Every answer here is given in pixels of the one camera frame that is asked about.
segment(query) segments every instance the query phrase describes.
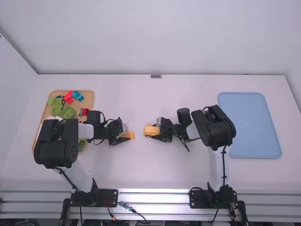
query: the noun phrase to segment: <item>yellow object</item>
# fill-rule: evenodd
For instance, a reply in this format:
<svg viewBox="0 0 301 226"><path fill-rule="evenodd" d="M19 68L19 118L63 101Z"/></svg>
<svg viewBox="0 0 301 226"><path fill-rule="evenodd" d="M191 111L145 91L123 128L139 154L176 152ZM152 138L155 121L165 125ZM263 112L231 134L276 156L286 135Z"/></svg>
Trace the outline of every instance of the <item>yellow object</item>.
<svg viewBox="0 0 301 226"><path fill-rule="evenodd" d="M125 134L120 135L121 137L130 138L131 140L135 139L135 133L134 132L127 132Z"/></svg>
<svg viewBox="0 0 301 226"><path fill-rule="evenodd" d="M152 125L146 125L144 127L143 135L146 137L151 137L155 135L160 134L160 127L159 126L152 126Z"/></svg>

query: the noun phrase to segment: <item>wire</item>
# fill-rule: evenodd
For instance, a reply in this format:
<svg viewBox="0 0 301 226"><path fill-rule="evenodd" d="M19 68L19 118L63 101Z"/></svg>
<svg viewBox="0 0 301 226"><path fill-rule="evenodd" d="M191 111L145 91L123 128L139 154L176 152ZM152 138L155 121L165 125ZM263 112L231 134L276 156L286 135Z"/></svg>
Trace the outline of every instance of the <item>wire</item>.
<svg viewBox="0 0 301 226"><path fill-rule="evenodd" d="M109 202L106 201L106 200L104 200L104 199L103 199L103 202L104 202L105 206L107 207L107 210L108 210L108 212L109 212L110 217L112 218L113 221L115 221L115 220L116 220L116 217L111 213L111 211L110 211L110 209L109 209L109 207L108 207L108 204L107 204L107 203L109 203Z"/></svg>
<svg viewBox="0 0 301 226"><path fill-rule="evenodd" d="M184 140L184 142L183 142L183 140L180 137L178 137L178 138L179 138L180 142L184 145L184 147L187 149L187 151L190 152L189 148L187 147L186 141Z"/></svg>
<svg viewBox="0 0 301 226"><path fill-rule="evenodd" d="M202 111L204 111L206 108L208 108L208 109L209 109L210 107L208 107L208 106L207 106L207 107L204 107Z"/></svg>
<svg viewBox="0 0 301 226"><path fill-rule="evenodd" d="M104 140L101 140L98 144L95 144L95 140L92 140L92 141L93 141L93 145L97 146L97 145L100 145Z"/></svg>
<svg viewBox="0 0 301 226"><path fill-rule="evenodd" d="M142 221L138 220L138 221L136 222L136 225L138 224L138 222L140 222L141 224L144 224L144 225L149 225L149 224L150 224L150 222L148 222L148 221L145 219L145 217L142 216L142 214L138 213L138 212L135 211L134 209L132 209L131 212L132 212L132 213L135 213L135 214L138 214L138 215L139 215L140 217L142 217L142 218L144 219L144 221L145 221L145 222L142 222Z"/></svg>
<svg viewBox="0 0 301 226"><path fill-rule="evenodd" d="M143 225L149 225L149 224L150 224L150 222L148 222L148 221L147 221L147 223L146 223L146 222L142 222L142 221L138 220L138 221L136 222L135 226L137 226L138 222L141 223L141 224L143 224Z"/></svg>
<svg viewBox="0 0 301 226"><path fill-rule="evenodd" d="M213 222L214 222L214 220L215 220L215 218L216 218L216 215L217 215L217 213L218 213L219 210L220 210L220 208L217 208L213 220L209 221L209 223L213 223Z"/></svg>
<svg viewBox="0 0 301 226"><path fill-rule="evenodd" d="M192 189L190 189L189 193L192 192L194 189L197 189L197 190L200 190L202 192L204 192L204 189L203 188L200 188L200 187L193 187ZM191 194L193 200L196 200L196 201L200 201L199 199L197 199L193 194Z"/></svg>
<svg viewBox="0 0 301 226"><path fill-rule="evenodd" d="M225 186L225 180L226 180L226 172L225 172L225 153L226 153L225 150L226 150L226 147L227 147L227 145L225 145L225 147L222 150L222 169L223 169L223 177L222 178L223 178L223 186ZM213 223L214 222L219 209L220 209L220 207L217 208L213 220L209 221L209 223Z"/></svg>
<svg viewBox="0 0 301 226"><path fill-rule="evenodd" d="M78 188L75 186L75 184L72 183L72 181L69 179L69 177L66 175L65 171L63 171L62 169L58 168L58 167L54 167L54 169L60 171L60 174L62 174L66 180L71 184L72 188L75 189L75 191L79 191ZM82 212L81 212L81 205L80 205L80 199L79 199L79 213L80 213L80 224L81 226L83 226L83 216L82 216Z"/></svg>

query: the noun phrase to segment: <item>blue mat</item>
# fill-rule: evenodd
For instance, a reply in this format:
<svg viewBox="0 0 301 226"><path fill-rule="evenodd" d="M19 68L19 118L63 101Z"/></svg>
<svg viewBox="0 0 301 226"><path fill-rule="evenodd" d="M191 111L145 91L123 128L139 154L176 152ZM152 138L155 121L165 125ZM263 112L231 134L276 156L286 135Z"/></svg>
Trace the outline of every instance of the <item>blue mat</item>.
<svg viewBox="0 0 301 226"><path fill-rule="evenodd" d="M260 93L220 93L221 109L236 128L233 158L279 158L282 154L265 98Z"/></svg>

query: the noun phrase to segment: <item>wall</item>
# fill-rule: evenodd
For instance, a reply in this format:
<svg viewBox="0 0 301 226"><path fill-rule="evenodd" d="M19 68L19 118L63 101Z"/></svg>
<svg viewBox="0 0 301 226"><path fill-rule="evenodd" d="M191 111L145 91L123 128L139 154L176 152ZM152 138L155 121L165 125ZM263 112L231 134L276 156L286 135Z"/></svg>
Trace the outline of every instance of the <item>wall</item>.
<svg viewBox="0 0 301 226"><path fill-rule="evenodd" d="M284 74L301 53L300 9L299 0L0 0L0 27L39 73Z"/></svg>
<svg viewBox="0 0 301 226"><path fill-rule="evenodd" d="M290 66L289 71L286 73L286 79L301 111L301 55Z"/></svg>
<svg viewBox="0 0 301 226"><path fill-rule="evenodd" d="M37 74L0 34L0 171Z"/></svg>

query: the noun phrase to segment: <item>black cable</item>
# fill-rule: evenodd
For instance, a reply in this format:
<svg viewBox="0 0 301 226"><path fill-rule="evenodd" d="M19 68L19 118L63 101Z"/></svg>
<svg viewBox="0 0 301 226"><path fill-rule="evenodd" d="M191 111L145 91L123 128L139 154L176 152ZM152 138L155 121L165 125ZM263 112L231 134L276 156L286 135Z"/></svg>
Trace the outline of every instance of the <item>black cable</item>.
<svg viewBox="0 0 301 226"><path fill-rule="evenodd" d="M54 169L60 171L60 174L62 174L66 180L71 184L72 188L75 189L75 191L79 191L78 188L75 186L75 184L72 183L72 181L69 179L69 177L66 175L65 171L63 171L62 169L58 168L58 167L54 167ZM81 226L83 226L83 216L82 216L82 212L81 212L81 205L79 205L79 213L80 213L80 224Z"/></svg>
<svg viewBox="0 0 301 226"><path fill-rule="evenodd" d="M225 145L224 149L222 150L222 169L224 171L223 175L223 186L225 186L225 179L226 179L226 174L225 174L225 150L226 150L227 145Z"/></svg>
<svg viewBox="0 0 301 226"><path fill-rule="evenodd" d="M225 145L225 147L222 150L222 169L223 169L223 177L222 178L223 178L223 186L225 186L225 179L226 179L226 172L225 172L225 153L226 153L225 150L226 150L226 147L227 147L227 145ZM220 209L220 207L217 208L213 220L209 221L209 223L213 223L214 222L219 209Z"/></svg>
<svg viewBox="0 0 301 226"><path fill-rule="evenodd" d="M208 109L209 109L210 107L208 107L208 106L207 106L207 107L204 107L202 111L204 111L206 108L208 108Z"/></svg>
<svg viewBox="0 0 301 226"><path fill-rule="evenodd" d="M189 148L186 145L186 141L184 140L184 142L183 142L183 140L180 137L178 137L178 138L179 138L180 142L184 145L184 147L187 149L187 151L190 152Z"/></svg>
<svg viewBox="0 0 301 226"><path fill-rule="evenodd" d="M100 145L104 140L101 140L98 144L95 144L95 140L92 140L92 141L93 141L93 145L97 146L97 145Z"/></svg>
<svg viewBox="0 0 301 226"><path fill-rule="evenodd" d="M190 192L192 192L193 190L200 190L200 191L202 191L202 192L204 192L204 189L203 188L200 188L200 187L193 187L192 189L190 189L190 191L189 191L189 193ZM191 196L192 196L192 198L193 198L193 200L195 200L195 201L200 201L200 199L197 199L193 194L191 194Z"/></svg>
<svg viewBox="0 0 301 226"><path fill-rule="evenodd" d="M144 221L145 221L145 222L142 222L142 221L138 220L138 221L136 222L136 225L138 224L138 222L140 222L140 223L143 224L143 225L149 225L149 224L150 224L150 222L148 222L148 221L145 219L144 216L142 216L140 213L138 213L138 212L135 211L134 209L132 209L131 212L132 212L132 213L135 213L135 214L138 214L138 215L139 215L140 217L142 217L142 218L144 219Z"/></svg>
<svg viewBox="0 0 301 226"><path fill-rule="evenodd" d="M218 213L218 210L219 210L219 209L220 209L220 208L217 208L217 210L216 210L216 212L215 212L215 216L214 216L213 220L209 221L209 223L213 223L213 222L214 222L214 220L215 220L215 218L216 218L216 215L217 215L217 213Z"/></svg>

